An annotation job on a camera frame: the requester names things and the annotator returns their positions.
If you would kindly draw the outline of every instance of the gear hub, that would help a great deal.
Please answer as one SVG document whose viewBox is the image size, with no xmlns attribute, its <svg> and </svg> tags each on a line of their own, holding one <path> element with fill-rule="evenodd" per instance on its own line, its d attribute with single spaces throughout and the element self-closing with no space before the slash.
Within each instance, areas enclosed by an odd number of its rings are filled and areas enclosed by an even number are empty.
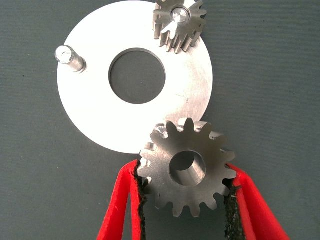
<svg viewBox="0 0 320 240">
<path fill-rule="evenodd" d="M 189 206 L 193 217 L 199 217 L 200 204 L 217 208 L 214 194 L 229 194 L 223 179 L 233 179 L 236 172 L 226 166 L 235 154 L 222 150 L 224 135 L 212 131 L 207 122 L 181 119 L 159 124 L 140 152 L 138 175 L 148 180 L 146 192 L 155 194 L 156 208 L 173 203 L 173 216 L 179 217 Z"/>
<path fill-rule="evenodd" d="M 194 46 L 206 24 L 206 10 L 203 1 L 157 0 L 153 11 L 154 39 L 160 39 L 160 47 L 167 45 L 167 51 L 174 48 L 179 53 Z"/>
</svg>

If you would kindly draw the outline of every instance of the center hole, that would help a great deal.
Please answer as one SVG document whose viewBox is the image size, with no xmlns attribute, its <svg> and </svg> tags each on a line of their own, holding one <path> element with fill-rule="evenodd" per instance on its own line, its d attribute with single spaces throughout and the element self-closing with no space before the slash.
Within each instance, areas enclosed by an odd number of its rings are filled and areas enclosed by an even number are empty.
<svg viewBox="0 0 320 240">
<path fill-rule="evenodd" d="M 182 186 L 196 186 L 205 178 L 207 168 L 199 153 L 182 151 L 172 158 L 169 171 L 176 183 Z"/>
<path fill-rule="evenodd" d="M 109 81 L 120 99 L 131 104 L 145 104 L 161 93 L 166 74 L 156 56 L 145 49 L 129 49 L 113 61 Z"/>
</svg>

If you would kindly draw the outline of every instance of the metal washer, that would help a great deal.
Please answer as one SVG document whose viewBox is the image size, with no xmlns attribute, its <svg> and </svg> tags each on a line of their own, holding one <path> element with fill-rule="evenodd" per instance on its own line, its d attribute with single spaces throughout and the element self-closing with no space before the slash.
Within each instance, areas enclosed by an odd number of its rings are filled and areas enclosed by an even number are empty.
<svg viewBox="0 0 320 240">
<path fill-rule="evenodd" d="M 138 154 L 163 121 L 199 121 L 211 98 L 213 71 L 204 42 L 200 38 L 187 53 L 167 53 L 153 38 L 154 9 L 150 2 L 121 1 L 94 11 L 65 41 L 85 59 L 85 71 L 58 64 L 59 94 L 72 122 L 89 139 L 117 152 Z M 154 55 L 165 71 L 162 92 L 145 104 L 121 100 L 109 81 L 114 62 L 137 50 Z"/>
</svg>

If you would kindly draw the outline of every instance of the spur gear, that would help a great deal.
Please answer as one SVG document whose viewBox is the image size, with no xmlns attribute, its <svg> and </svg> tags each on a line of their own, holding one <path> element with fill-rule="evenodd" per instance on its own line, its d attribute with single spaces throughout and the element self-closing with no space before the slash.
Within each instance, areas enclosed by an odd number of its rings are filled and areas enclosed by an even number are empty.
<svg viewBox="0 0 320 240">
<path fill-rule="evenodd" d="M 194 46 L 203 32 L 207 14 L 202 10 L 203 1 L 156 0 L 153 11 L 154 39 L 160 39 L 160 47 L 167 45 L 169 52 L 179 53 Z"/>
<path fill-rule="evenodd" d="M 230 193 L 223 179 L 236 177 L 226 166 L 235 154 L 222 150 L 225 136 L 213 132 L 210 123 L 194 123 L 191 118 L 181 119 L 177 127 L 171 121 L 159 124 L 150 136 L 153 142 L 140 152 L 137 172 L 148 181 L 145 191 L 155 194 L 155 207 L 171 202 L 173 216 L 179 217 L 189 206 L 195 218 L 201 203 L 216 209 L 214 194 Z"/>
</svg>

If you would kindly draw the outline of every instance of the large gear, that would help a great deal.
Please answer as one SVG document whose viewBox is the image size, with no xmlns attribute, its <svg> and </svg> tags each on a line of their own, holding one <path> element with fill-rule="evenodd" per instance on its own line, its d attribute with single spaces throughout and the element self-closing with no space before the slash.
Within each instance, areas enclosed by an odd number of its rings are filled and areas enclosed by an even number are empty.
<svg viewBox="0 0 320 240">
<path fill-rule="evenodd" d="M 179 53 L 194 46 L 203 32 L 207 14 L 202 10 L 203 1 L 156 0 L 153 12 L 154 39 L 160 39 L 160 46 L 167 45 L 167 51 L 174 48 Z"/>
<path fill-rule="evenodd" d="M 193 217 L 200 216 L 201 203 L 216 209 L 214 194 L 230 193 L 223 179 L 236 177 L 226 166 L 235 154 L 222 150 L 225 136 L 213 132 L 210 123 L 191 118 L 181 119 L 177 127 L 170 121 L 159 124 L 150 136 L 153 142 L 140 152 L 137 172 L 148 180 L 146 191 L 155 194 L 156 208 L 173 203 L 175 217 L 184 206 Z"/>
</svg>

